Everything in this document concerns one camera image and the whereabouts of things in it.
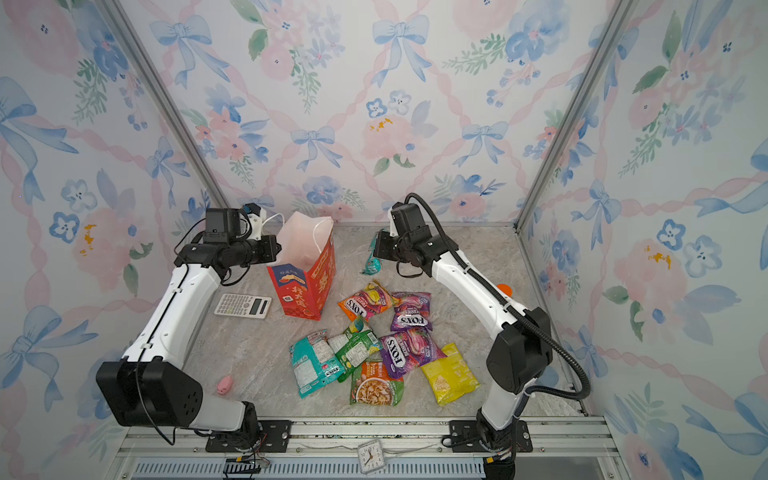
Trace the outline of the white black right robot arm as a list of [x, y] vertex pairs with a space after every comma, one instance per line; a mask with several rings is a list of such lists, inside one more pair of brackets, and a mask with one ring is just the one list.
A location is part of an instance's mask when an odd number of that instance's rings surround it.
[[486, 358], [491, 375], [488, 398], [477, 414], [478, 437], [491, 451], [508, 449], [521, 429], [530, 388], [553, 359], [552, 347], [525, 328], [524, 319], [544, 332], [550, 320], [542, 309], [527, 309], [479, 273], [449, 237], [434, 235], [420, 208], [398, 202], [390, 209], [390, 230], [378, 234], [374, 256], [408, 264], [451, 291], [475, 315], [494, 343]]

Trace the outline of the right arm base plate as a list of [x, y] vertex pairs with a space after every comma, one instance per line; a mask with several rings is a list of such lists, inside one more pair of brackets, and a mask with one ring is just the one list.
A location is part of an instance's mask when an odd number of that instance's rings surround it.
[[441, 444], [454, 453], [501, 455], [508, 451], [513, 453], [533, 451], [527, 423], [519, 419], [513, 420], [503, 430], [494, 430], [485, 421], [451, 420], [449, 433], [442, 438]]

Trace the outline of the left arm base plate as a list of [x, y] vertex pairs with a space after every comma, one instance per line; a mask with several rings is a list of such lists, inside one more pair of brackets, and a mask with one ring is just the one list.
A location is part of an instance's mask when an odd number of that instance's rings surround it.
[[207, 439], [207, 453], [286, 453], [293, 422], [259, 420], [250, 432], [215, 433]]

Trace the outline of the red paper gift bag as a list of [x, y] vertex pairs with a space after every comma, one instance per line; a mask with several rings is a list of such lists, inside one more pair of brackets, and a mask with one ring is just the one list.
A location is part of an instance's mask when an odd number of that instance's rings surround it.
[[319, 321], [336, 273], [331, 217], [294, 212], [277, 234], [282, 247], [267, 271], [285, 315]]

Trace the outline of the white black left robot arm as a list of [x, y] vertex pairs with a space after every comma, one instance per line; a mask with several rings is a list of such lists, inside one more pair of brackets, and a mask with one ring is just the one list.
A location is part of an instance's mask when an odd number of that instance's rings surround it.
[[262, 440], [252, 403], [207, 395], [183, 366], [200, 323], [227, 272], [274, 261], [273, 235], [230, 243], [189, 243], [178, 253], [168, 288], [137, 339], [95, 375], [123, 427], [197, 431], [230, 449], [249, 451]]

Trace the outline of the teal snack packet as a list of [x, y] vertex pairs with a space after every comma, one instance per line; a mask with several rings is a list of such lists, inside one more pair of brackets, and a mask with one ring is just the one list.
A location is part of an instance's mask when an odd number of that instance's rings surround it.
[[375, 234], [370, 242], [368, 257], [361, 273], [366, 276], [374, 276], [381, 271], [381, 260], [375, 256], [375, 247], [378, 235]]
[[291, 367], [298, 394], [306, 398], [338, 381], [346, 372], [328, 342], [325, 329], [310, 333], [290, 347]]

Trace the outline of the green snack packet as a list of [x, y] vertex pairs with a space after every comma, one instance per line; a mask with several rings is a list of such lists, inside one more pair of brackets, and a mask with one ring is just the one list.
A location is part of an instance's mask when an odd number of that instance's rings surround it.
[[368, 322], [358, 317], [341, 333], [328, 339], [337, 360], [344, 367], [338, 382], [344, 382], [371, 355], [381, 350], [381, 342]]

